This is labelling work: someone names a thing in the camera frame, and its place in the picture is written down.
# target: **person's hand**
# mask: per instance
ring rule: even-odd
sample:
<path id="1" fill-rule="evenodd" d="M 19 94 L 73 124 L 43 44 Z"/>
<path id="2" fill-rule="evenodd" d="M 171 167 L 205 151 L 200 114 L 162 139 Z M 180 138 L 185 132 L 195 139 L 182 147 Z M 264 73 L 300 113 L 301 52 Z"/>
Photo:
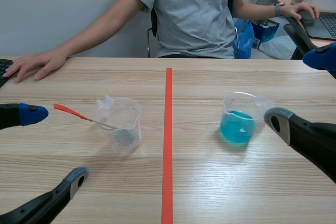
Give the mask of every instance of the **person's hand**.
<path id="1" fill-rule="evenodd" d="M 300 3 L 296 5 L 285 5 L 281 7 L 281 14 L 286 17 L 293 17 L 296 20 L 301 20 L 301 11 L 306 10 L 312 18 L 320 17 L 320 8 L 313 3 Z"/>
<path id="2" fill-rule="evenodd" d="M 35 79 L 40 80 L 51 71 L 62 67 L 66 58 L 67 55 L 59 49 L 52 49 L 36 55 L 26 55 L 16 59 L 14 63 L 7 68 L 3 77 L 10 77 L 16 71 L 19 71 L 17 81 L 22 81 L 27 72 L 43 66 L 34 76 Z"/>

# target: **empty plastic beaker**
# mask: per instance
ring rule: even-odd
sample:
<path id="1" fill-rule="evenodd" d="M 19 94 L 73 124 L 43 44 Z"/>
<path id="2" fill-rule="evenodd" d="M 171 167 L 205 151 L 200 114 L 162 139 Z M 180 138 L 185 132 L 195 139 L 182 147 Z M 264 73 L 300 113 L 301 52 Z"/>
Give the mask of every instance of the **empty plastic beaker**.
<path id="1" fill-rule="evenodd" d="M 221 133 L 232 143 L 247 143 L 274 103 L 265 95 L 232 93 L 224 98 Z"/>
<path id="2" fill-rule="evenodd" d="M 116 144 L 122 150 L 130 150 L 141 141 L 140 105 L 128 98 L 114 99 L 105 97 L 105 102 L 97 100 L 98 110 L 96 120 L 110 125 L 116 129 L 101 126 L 101 129 L 109 142 Z"/>

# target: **wood grain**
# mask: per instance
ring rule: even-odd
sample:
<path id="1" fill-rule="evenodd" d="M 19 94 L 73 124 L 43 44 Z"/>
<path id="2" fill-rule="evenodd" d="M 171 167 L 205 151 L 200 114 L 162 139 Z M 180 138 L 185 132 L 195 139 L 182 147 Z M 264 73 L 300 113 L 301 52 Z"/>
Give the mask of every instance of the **wood grain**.
<path id="1" fill-rule="evenodd" d="M 280 3 L 285 3 L 286 5 L 290 5 L 290 2 L 292 0 L 278 0 Z M 311 39 L 311 42 L 317 46 L 317 47 L 324 47 L 326 45 L 329 45 L 331 43 L 333 43 L 332 40 L 325 40 L 325 39 Z"/>
<path id="2" fill-rule="evenodd" d="M 50 116 L 0 132 L 0 213 L 53 189 L 69 171 L 91 177 L 53 223 L 160 223 L 165 70 L 173 68 L 174 223 L 334 223 L 336 185 L 261 125 L 246 148 L 218 135 L 222 99 L 266 94 L 310 121 L 335 123 L 336 80 L 302 61 L 73 58 L 56 73 L 0 89 L 0 103 L 43 105 Z M 96 99 L 142 106 L 142 142 L 119 153 L 93 124 Z"/>

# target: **red tape line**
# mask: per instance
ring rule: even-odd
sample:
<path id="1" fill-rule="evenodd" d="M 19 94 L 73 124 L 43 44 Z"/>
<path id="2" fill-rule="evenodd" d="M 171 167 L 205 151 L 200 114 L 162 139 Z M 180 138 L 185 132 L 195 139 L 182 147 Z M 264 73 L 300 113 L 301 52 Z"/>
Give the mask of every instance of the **red tape line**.
<path id="1" fill-rule="evenodd" d="M 173 69 L 166 70 L 161 224 L 173 224 Z"/>

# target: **laptop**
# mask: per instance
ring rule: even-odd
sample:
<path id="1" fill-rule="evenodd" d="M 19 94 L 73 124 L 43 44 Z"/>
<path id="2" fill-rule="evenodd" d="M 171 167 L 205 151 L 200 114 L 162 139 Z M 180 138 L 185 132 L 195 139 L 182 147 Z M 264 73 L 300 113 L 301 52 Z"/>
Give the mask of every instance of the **laptop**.
<path id="1" fill-rule="evenodd" d="M 309 37 L 336 41 L 336 13 L 320 13 L 320 18 L 312 18 L 309 12 L 301 12 L 302 24 Z"/>

